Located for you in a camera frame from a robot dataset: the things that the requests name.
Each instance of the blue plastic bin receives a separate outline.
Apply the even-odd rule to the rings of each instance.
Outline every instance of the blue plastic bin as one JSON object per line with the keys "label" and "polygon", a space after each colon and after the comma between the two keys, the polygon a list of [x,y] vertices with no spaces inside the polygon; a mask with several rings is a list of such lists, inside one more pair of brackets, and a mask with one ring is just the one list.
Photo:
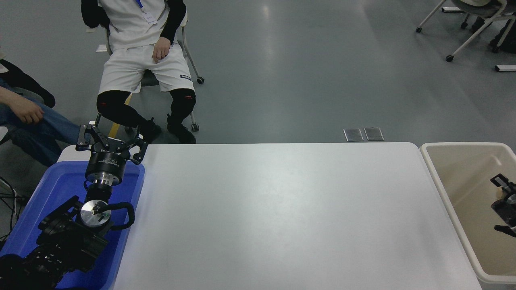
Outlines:
{"label": "blue plastic bin", "polygon": [[[72,196],[77,195],[80,201],[84,201],[86,190],[83,183],[87,165],[88,162],[85,161],[65,161],[47,169],[0,255],[13,253],[26,257],[37,247],[36,239],[41,233],[38,225],[45,216]],[[128,201],[136,210],[144,172],[143,165],[136,166],[128,162],[122,183],[113,187],[109,203]],[[126,223],[127,211],[113,211],[111,218],[115,224]],[[109,243],[100,254],[94,268],[87,273],[76,270],[65,274],[57,288],[84,287],[89,290],[108,290],[115,281],[129,230],[130,228],[109,231],[105,236]]]}

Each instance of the white shorts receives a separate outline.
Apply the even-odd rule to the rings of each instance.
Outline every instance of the white shorts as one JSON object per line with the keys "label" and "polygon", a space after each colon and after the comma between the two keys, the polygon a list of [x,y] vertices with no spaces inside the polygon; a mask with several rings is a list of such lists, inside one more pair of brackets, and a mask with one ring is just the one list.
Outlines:
{"label": "white shorts", "polygon": [[174,89],[192,89],[190,70],[177,43],[170,47],[168,55],[154,63],[152,52],[154,44],[117,49],[104,64],[104,73],[99,94],[105,91],[140,91],[140,82],[145,70],[151,70],[159,81],[162,92]]}

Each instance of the silver disc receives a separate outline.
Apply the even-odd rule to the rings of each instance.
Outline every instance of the silver disc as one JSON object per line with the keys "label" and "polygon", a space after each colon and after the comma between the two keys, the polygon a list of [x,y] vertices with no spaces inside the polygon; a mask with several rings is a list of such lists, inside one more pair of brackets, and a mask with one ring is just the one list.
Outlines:
{"label": "silver disc", "polygon": [[102,200],[90,200],[85,203],[80,209],[80,219],[83,221],[84,225],[96,228],[105,224],[111,216],[111,210],[100,214],[93,214],[94,209],[105,205],[107,205],[107,203]]}

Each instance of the black sleeve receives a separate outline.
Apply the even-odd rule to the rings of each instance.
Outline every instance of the black sleeve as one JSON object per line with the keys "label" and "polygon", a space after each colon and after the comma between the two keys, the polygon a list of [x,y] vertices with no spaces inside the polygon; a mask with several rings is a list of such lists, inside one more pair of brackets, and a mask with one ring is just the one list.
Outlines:
{"label": "black sleeve", "polygon": [[170,7],[170,12],[168,13],[167,23],[165,23],[165,27],[160,36],[173,42],[175,31],[179,28],[179,25],[181,25],[185,17],[186,5],[183,3],[183,0],[167,0],[167,4],[168,7]]}
{"label": "black sleeve", "polygon": [[56,105],[54,96],[20,68],[5,59],[0,59],[0,65],[5,66],[5,68],[9,70],[8,72],[0,73],[0,78],[9,86],[26,89],[39,95],[47,107],[52,108]]}
{"label": "black sleeve", "polygon": [[99,24],[108,27],[110,20],[104,8],[98,6],[97,0],[80,0],[80,12],[83,15],[84,24],[95,28]]}

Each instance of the name badge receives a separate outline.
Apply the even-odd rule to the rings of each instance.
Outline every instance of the name badge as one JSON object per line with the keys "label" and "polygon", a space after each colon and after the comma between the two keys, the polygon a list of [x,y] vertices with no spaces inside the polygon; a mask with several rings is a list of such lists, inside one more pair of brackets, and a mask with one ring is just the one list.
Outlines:
{"label": "name badge", "polygon": [[152,14],[142,10],[141,15],[150,25],[158,24],[158,21],[156,20],[156,18],[154,18],[154,16],[152,16]]}

